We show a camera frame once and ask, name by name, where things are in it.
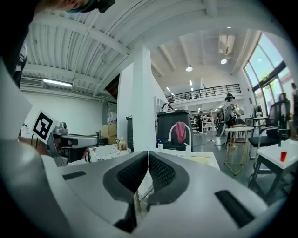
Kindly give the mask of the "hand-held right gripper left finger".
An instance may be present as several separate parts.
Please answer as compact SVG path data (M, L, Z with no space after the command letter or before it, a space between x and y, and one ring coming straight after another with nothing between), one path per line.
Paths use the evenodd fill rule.
M103 175L103 185L115 200L128 204L124 218L115 223L117 228L131 233L137 227L134 194L148 171L148 152L132 153L131 158L109 169Z

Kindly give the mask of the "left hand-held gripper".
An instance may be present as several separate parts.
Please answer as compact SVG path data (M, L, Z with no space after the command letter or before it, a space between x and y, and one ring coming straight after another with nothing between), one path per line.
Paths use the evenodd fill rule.
M34 136L45 144L45 149L57 166L67 165L67 158L56 148L55 139L60 140L61 147L91 147L97 145L97 137L67 134L65 122L58 122L40 110L31 129Z

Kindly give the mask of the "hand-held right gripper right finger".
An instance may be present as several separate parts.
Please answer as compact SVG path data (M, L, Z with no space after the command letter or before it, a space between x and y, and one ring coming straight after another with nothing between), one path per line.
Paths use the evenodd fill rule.
M179 164L184 161L179 156L149 151L148 171L153 181L154 193L148 198L148 210L152 206L175 202L187 190L190 177Z

